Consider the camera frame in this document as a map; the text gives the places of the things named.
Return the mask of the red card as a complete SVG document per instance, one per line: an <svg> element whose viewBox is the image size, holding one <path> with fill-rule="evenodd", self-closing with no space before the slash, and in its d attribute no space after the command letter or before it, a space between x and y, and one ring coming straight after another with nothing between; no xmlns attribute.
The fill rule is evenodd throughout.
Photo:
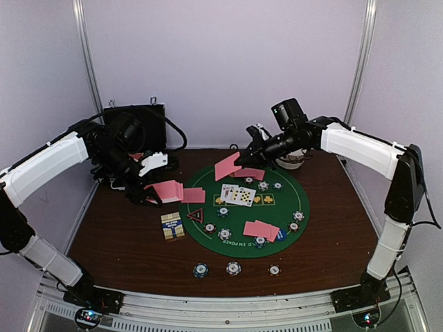
<svg viewBox="0 0 443 332"><path fill-rule="evenodd" d="M234 177L236 178L246 178L251 177L255 180L262 181L264 179L265 171L263 169L253 169L253 168L243 168L234 172Z"/></svg>
<svg viewBox="0 0 443 332"><path fill-rule="evenodd" d="M274 242L275 238L280 231L280 228L270 223L265 223L262 221L255 220L254 225L256 227L257 233L260 237L264 237L270 242Z"/></svg>
<svg viewBox="0 0 443 332"><path fill-rule="evenodd" d="M182 203L205 203L206 191L202 187L184 188Z"/></svg>
<svg viewBox="0 0 443 332"><path fill-rule="evenodd" d="M262 222L246 221L244 224L243 235L250 237L271 237L272 226Z"/></svg>

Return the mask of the red playing card deck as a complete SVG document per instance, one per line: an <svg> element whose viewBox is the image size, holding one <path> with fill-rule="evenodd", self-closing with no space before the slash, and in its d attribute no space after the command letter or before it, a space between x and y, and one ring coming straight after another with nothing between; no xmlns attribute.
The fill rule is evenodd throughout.
<svg viewBox="0 0 443 332"><path fill-rule="evenodd" d="M147 185L145 190L154 188L162 203L182 201L184 197L183 184L175 180L163 181Z"/></svg>

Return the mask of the green blue chip stack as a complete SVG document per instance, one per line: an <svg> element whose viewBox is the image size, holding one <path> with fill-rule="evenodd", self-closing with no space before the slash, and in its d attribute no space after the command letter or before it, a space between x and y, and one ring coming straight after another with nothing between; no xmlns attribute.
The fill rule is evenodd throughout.
<svg viewBox="0 0 443 332"><path fill-rule="evenodd" d="M193 275L197 279L204 278L208 274L209 268L205 263L198 263L193 268Z"/></svg>

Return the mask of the blue tan chip stack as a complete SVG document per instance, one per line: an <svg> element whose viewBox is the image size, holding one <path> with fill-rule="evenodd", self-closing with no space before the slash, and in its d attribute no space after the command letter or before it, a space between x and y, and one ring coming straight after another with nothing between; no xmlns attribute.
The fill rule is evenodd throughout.
<svg viewBox="0 0 443 332"><path fill-rule="evenodd" d="M239 275L242 271L242 266L237 261L230 261L226 264L226 272L230 276Z"/></svg>

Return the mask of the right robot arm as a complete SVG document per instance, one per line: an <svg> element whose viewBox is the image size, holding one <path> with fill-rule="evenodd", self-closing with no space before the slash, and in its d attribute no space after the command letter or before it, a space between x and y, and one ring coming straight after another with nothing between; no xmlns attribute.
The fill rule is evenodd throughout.
<svg viewBox="0 0 443 332"><path fill-rule="evenodd" d="M252 141L241 151L236 165L272 167L291 152L315 149L353 160L390 181L385 224L354 295L359 304L371 304L380 296L386 277L406 246L420 203L429 199L421 149L362 133L336 117L309 120L295 98L272 106L271 111L281 133L264 138L266 130L247 127Z"/></svg>

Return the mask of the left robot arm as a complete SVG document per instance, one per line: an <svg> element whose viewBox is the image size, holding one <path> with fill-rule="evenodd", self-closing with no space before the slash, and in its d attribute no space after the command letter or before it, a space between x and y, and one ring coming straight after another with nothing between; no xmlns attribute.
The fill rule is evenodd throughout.
<svg viewBox="0 0 443 332"><path fill-rule="evenodd" d="M159 193L148 186L157 180L160 171L177 168L178 160L163 152L134 160L129 146L140 128L128 113L109 125L99 124L91 116L1 171L3 253L17 254L51 274L85 307L95 306L100 299L92 277L38 234L20 207L35 193L41 194L54 178L86 160L122 181L131 203L162 206Z"/></svg>

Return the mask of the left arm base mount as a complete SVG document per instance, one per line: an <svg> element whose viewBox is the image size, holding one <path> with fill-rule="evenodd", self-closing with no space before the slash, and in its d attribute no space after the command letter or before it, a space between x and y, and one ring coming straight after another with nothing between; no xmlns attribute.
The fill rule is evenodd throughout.
<svg viewBox="0 0 443 332"><path fill-rule="evenodd" d="M119 314L123 305L124 294L115 290L87 286L84 288L68 288L63 300L77 306L91 308L100 313Z"/></svg>

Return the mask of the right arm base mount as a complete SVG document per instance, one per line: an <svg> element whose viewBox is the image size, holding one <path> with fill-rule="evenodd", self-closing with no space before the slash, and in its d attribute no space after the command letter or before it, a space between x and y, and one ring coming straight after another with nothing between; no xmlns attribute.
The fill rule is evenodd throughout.
<svg viewBox="0 0 443 332"><path fill-rule="evenodd" d="M377 294L364 293L361 286L338 289L330 293L332 304L336 313L353 311L376 303L387 301L391 298L388 290L381 290Z"/></svg>

